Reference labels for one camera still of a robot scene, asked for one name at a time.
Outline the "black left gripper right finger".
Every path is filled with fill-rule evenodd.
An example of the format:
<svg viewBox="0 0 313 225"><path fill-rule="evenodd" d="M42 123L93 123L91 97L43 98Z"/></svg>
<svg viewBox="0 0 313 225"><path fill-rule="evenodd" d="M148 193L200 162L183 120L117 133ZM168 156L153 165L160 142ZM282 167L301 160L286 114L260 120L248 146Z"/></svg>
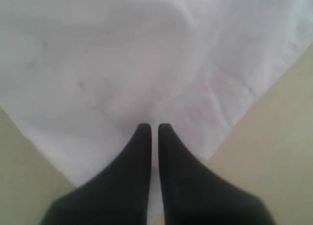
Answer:
<svg viewBox="0 0 313 225"><path fill-rule="evenodd" d="M273 225L263 202L225 181L186 148L170 124L158 127L158 163L167 225Z"/></svg>

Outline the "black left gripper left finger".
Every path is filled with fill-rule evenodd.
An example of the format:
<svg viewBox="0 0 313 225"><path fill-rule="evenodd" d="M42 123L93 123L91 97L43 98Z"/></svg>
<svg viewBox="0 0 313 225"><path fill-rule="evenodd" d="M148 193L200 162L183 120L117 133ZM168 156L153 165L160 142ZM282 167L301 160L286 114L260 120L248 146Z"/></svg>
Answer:
<svg viewBox="0 0 313 225"><path fill-rule="evenodd" d="M142 123L112 163L50 206L44 224L145 225L151 166L151 127Z"/></svg>

